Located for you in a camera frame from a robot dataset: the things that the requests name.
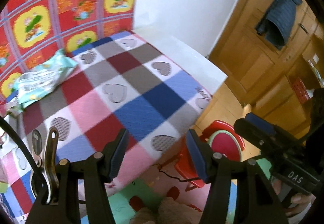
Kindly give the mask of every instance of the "wet wipes package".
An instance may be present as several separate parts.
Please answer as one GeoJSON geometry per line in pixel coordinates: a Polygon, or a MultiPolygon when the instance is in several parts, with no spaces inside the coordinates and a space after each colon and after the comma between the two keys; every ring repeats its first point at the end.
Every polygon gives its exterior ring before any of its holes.
{"type": "Polygon", "coordinates": [[[75,69],[77,63],[58,50],[53,57],[16,79],[13,89],[18,91],[18,103],[24,109],[51,93],[75,69]]]}

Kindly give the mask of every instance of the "hanging jacket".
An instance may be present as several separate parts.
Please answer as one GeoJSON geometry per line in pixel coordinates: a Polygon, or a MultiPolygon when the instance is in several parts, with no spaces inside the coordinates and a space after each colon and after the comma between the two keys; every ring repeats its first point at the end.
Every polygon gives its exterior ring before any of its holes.
{"type": "Polygon", "coordinates": [[[288,42],[293,28],[296,7],[302,0],[274,0],[256,25],[258,35],[265,33],[265,39],[278,50],[288,42]]]}

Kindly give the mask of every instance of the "gray heart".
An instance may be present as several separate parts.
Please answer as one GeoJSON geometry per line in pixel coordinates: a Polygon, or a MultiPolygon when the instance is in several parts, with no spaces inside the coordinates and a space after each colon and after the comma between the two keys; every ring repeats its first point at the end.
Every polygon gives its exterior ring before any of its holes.
{"type": "Polygon", "coordinates": [[[196,105],[200,108],[200,109],[205,109],[207,107],[207,105],[209,104],[210,100],[205,99],[205,98],[198,98],[195,100],[196,105]]]}
{"type": "Polygon", "coordinates": [[[93,61],[95,61],[96,56],[97,56],[97,55],[95,54],[95,52],[93,52],[92,49],[89,49],[87,52],[88,52],[88,53],[82,54],[82,55],[80,56],[80,59],[83,60],[83,63],[84,63],[85,65],[91,64],[93,61]]]}
{"type": "Polygon", "coordinates": [[[171,64],[167,62],[153,62],[151,66],[152,68],[158,70],[163,76],[168,76],[171,73],[171,64]]]}
{"type": "Polygon", "coordinates": [[[21,170],[25,170],[27,168],[27,159],[25,155],[23,154],[22,150],[17,147],[15,150],[15,155],[18,159],[18,166],[21,170]]]}
{"type": "Polygon", "coordinates": [[[135,39],[126,38],[121,41],[122,44],[124,44],[126,47],[134,47],[137,44],[137,41],[135,39]]]}
{"type": "Polygon", "coordinates": [[[151,145],[156,151],[165,152],[175,143],[175,141],[176,139],[172,136],[158,135],[153,137],[151,145]]]}
{"type": "Polygon", "coordinates": [[[54,118],[51,121],[51,126],[54,126],[59,132],[59,141],[65,141],[71,130],[71,121],[63,117],[54,118]]]}
{"type": "Polygon", "coordinates": [[[127,96],[127,87],[120,84],[106,84],[103,86],[102,91],[109,95],[108,99],[113,103],[122,102],[127,96]]]}

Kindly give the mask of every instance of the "wooden cabinet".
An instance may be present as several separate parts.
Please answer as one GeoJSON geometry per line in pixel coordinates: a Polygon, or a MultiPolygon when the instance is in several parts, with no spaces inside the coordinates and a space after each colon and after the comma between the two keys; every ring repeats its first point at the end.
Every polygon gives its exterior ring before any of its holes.
{"type": "Polygon", "coordinates": [[[301,104],[291,84],[300,78],[307,89],[320,87],[308,60],[324,77],[324,30],[302,0],[287,44],[276,49],[255,30],[272,1],[247,0],[239,15],[234,11],[235,23],[232,16],[209,59],[226,73],[242,106],[251,104],[253,113],[300,138],[310,124],[311,101],[301,104]]]}
{"type": "Polygon", "coordinates": [[[297,8],[289,42],[277,50],[254,29],[272,1],[248,0],[229,38],[209,58],[226,73],[226,84],[242,105],[255,104],[286,74],[316,30],[317,22],[304,1],[297,8]]]}

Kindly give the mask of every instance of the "green floor mat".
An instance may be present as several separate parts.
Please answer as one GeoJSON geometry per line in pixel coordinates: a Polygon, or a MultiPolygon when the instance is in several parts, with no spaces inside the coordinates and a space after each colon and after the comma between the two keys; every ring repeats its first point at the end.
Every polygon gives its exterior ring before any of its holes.
{"type": "MultiPolygon", "coordinates": [[[[148,187],[143,180],[136,179],[133,183],[126,186],[117,194],[109,197],[109,204],[116,224],[128,224],[129,220],[135,215],[134,210],[129,205],[129,200],[133,196],[140,197],[144,204],[155,212],[163,199],[159,194],[154,193],[153,189],[148,187]]],[[[81,224],[88,223],[87,216],[81,219],[81,224]]]]}
{"type": "Polygon", "coordinates": [[[270,168],[271,168],[271,163],[270,163],[267,159],[265,159],[265,158],[257,160],[257,163],[258,163],[259,166],[261,167],[261,169],[262,169],[262,171],[264,172],[265,176],[266,176],[268,179],[270,179],[270,175],[271,175],[271,173],[270,173],[269,170],[270,170],[270,168]]]}

